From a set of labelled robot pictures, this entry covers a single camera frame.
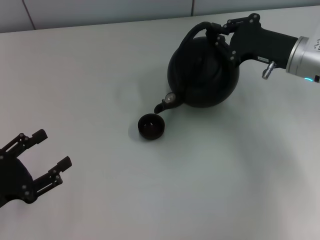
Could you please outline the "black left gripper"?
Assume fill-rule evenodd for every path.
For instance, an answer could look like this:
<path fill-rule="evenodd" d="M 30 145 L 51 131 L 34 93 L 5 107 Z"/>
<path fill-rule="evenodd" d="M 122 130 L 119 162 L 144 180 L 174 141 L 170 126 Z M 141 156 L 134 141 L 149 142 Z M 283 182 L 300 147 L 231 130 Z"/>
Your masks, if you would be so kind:
<path fill-rule="evenodd" d="M 35 132 L 31 137 L 20 133 L 0 152 L 0 207 L 13 200 L 31 204 L 38 197 L 61 185 L 61 173 L 72 166 L 69 156 L 59 161 L 46 174 L 33 178 L 27 168 L 17 158 L 24 151 L 38 145 L 48 138 L 44 129 Z"/>

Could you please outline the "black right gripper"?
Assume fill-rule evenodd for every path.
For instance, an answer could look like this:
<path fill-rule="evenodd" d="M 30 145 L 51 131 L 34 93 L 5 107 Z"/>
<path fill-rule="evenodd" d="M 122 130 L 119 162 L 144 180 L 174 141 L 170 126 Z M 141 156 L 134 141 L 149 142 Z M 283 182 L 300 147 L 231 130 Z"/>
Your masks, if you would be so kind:
<path fill-rule="evenodd" d="M 298 41 L 297 37 L 262 28 L 258 13 L 229 19 L 224 25 L 210 22 L 206 31 L 208 42 L 224 59 L 237 65 L 256 60 L 266 64 L 274 62 L 276 68 L 285 69 Z M 228 45 L 223 35 L 230 33 L 233 35 Z"/>

